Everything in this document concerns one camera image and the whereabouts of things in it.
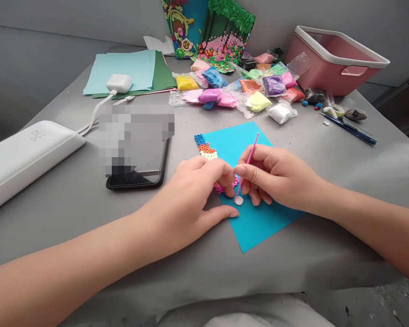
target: black phone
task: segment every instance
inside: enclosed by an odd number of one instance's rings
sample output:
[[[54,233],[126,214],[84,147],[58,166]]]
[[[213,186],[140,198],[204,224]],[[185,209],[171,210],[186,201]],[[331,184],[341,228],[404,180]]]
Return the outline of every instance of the black phone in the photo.
[[[164,182],[165,167],[167,165],[168,157],[168,147],[170,145],[170,139],[163,142],[162,155],[160,159],[160,165],[158,168],[152,167],[155,163],[155,153],[147,153],[148,159],[151,164],[143,165],[147,167],[146,170],[140,170],[140,166],[134,169],[130,173],[125,174],[115,174],[108,177],[106,181],[106,187],[110,190],[129,190],[138,188],[157,188]],[[158,149],[153,149],[156,151],[156,156],[160,155]]]

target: blue cardstock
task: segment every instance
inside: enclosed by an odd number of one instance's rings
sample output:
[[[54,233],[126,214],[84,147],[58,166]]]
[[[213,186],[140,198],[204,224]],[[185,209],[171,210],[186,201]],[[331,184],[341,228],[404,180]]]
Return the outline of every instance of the blue cardstock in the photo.
[[[218,158],[235,167],[245,148],[254,143],[257,133],[259,133],[257,144],[272,146],[255,122],[203,134],[203,137],[205,142],[209,142],[209,146],[216,150]],[[248,195],[243,195],[244,203],[241,206],[234,204],[234,199],[228,198],[224,193],[219,198],[222,204],[236,207],[239,211],[239,217],[229,218],[229,220],[242,253],[255,247],[304,214],[302,211],[290,209],[275,201],[271,205],[261,201],[260,205],[255,207]]]

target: left hand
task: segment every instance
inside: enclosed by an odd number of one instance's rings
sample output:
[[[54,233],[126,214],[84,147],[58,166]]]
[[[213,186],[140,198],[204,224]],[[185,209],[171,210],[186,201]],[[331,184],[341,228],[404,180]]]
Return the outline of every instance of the left hand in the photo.
[[[215,182],[234,197],[235,174],[228,163],[202,156],[182,161],[171,180],[136,212],[146,225],[150,247],[146,252],[151,262],[190,245],[221,220],[239,216],[228,205],[203,210]]]

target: blue pen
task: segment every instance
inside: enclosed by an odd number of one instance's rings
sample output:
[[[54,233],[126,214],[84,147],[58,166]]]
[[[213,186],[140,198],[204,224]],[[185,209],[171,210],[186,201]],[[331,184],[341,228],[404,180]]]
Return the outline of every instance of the blue pen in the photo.
[[[377,140],[372,139],[371,137],[369,137],[368,135],[365,135],[363,133],[361,133],[360,131],[358,131],[358,129],[356,127],[350,126],[348,124],[343,123],[342,121],[335,119],[333,117],[330,117],[327,114],[321,113],[324,117],[326,117],[328,120],[334,122],[335,124],[337,124],[338,126],[342,127],[343,129],[345,129],[347,132],[350,132],[351,134],[357,136],[358,138],[360,138],[361,140],[372,144],[372,145],[376,145],[377,144]]]

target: white power bank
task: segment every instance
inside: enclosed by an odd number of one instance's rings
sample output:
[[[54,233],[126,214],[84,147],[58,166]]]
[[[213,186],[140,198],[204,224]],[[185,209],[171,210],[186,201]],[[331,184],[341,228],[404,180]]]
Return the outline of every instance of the white power bank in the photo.
[[[0,205],[84,143],[76,132],[48,120],[0,142]]]

